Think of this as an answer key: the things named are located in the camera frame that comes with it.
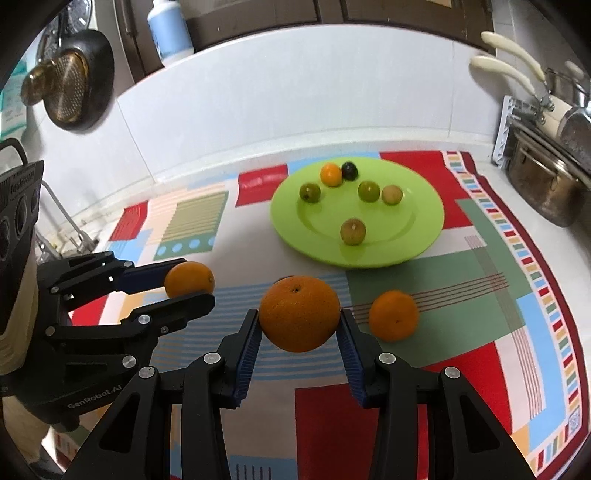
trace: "white bottle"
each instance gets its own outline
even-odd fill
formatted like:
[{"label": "white bottle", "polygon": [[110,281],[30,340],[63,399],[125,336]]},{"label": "white bottle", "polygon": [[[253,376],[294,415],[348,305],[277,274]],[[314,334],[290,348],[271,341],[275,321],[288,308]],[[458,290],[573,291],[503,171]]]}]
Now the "white bottle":
[{"label": "white bottle", "polygon": [[195,52],[178,2],[154,0],[154,8],[148,14],[148,25],[165,67]]}]

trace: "wooden cabinet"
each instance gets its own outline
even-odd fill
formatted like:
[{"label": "wooden cabinet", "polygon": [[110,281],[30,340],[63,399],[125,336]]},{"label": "wooden cabinet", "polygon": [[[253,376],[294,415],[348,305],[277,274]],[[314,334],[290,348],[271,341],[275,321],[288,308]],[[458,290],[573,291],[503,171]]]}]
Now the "wooden cabinet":
[{"label": "wooden cabinet", "polygon": [[480,38],[493,30],[489,0],[318,0],[319,10],[339,4],[344,22],[408,27],[488,49]]},{"label": "wooden cabinet", "polygon": [[[180,0],[196,51],[272,28],[314,23],[371,23],[408,27],[487,49],[489,0]],[[151,0],[114,0],[135,81],[162,68],[147,16]]]}]

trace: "pan handle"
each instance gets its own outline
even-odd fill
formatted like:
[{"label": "pan handle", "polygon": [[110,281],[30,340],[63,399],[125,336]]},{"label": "pan handle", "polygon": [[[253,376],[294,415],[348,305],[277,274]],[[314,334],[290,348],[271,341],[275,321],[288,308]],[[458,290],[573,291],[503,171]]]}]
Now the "pan handle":
[{"label": "pan handle", "polygon": [[528,160],[531,160],[532,162],[534,162],[536,165],[539,166],[539,168],[541,168],[542,170],[544,170],[546,173],[552,175],[553,177],[555,177],[557,175],[557,173],[555,171],[550,170],[548,167],[546,167],[546,165],[544,165],[542,162],[540,162],[539,160],[536,160],[534,157],[531,156],[531,154],[529,154],[529,152],[525,149],[525,148],[520,148],[519,152]]},{"label": "pan handle", "polygon": [[521,73],[519,70],[517,70],[515,67],[512,67],[511,65],[505,63],[502,60],[496,59],[494,57],[477,55],[476,57],[472,57],[470,59],[470,65],[472,65],[474,68],[485,70],[487,72],[507,75],[508,77],[517,80],[527,91],[527,93],[535,97],[535,88],[534,85],[531,83],[531,80],[528,77],[526,77],[523,73]]},{"label": "pan handle", "polygon": [[577,82],[583,83],[585,81],[585,72],[579,68],[579,66],[570,60],[564,62],[564,66],[570,72],[572,78],[574,78]]},{"label": "pan handle", "polygon": [[542,83],[546,82],[546,75],[544,74],[544,70],[542,70],[540,62],[527,53],[521,45],[518,45],[513,40],[494,32],[482,32],[480,37],[487,45],[504,50],[523,60],[530,70],[534,72],[534,75],[539,81]]}]

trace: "small green fruit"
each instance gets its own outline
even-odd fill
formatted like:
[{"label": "small green fruit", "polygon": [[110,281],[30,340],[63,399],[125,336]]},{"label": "small green fruit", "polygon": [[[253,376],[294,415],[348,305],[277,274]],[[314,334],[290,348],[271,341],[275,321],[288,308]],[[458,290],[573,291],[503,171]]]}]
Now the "small green fruit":
[{"label": "small green fruit", "polygon": [[358,218],[350,218],[340,227],[345,245],[359,245],[365,239],[365,225]]},{"label": "small green fruit", "polygon": [[308,203],[317,203],[320,200],[320,187],[316,183],[304,183],[300,187],[300,198]]},{"label": "small green fruit", "polygon": [[379,199],[379,185],[374,181],[364,180],[359,184],[357,194],[364,202],[373,203]]},{"label": "small green fruit", "polygon": [[388,185],[382,190],[382,200],[387,205],[398,205],[402,201],[402,189],[397,185]]}]

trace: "tangerine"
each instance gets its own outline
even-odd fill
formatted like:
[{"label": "tangerine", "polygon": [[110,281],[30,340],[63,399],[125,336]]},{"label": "tangerine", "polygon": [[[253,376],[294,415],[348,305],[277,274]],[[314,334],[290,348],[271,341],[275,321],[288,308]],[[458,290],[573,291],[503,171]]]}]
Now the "tangerine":
[{"label": "tangerine", "polygon": [[325,163],[320,169],[320,180],[327,187],[339,187],[343,183],[343,171],[336,163]]},{"label": "tangerine", "polygon": [[414,299],[398,290],[382,293],[369,309],[369,329],[386,342],[411,336],[418,325],[418,307]]},{"label": "tangerine", "polygon": [[183,262],[166,274],[164,289],[169,299],[204,290],[213,293],[216,286],[213,273],[199,262]]},{"label": "tangerine", "polygon": [[309,352],[335,332],[340,302],[330,286],[314,277],[275,282],[261,300],[259,322],[267,338],[287,352]]}]

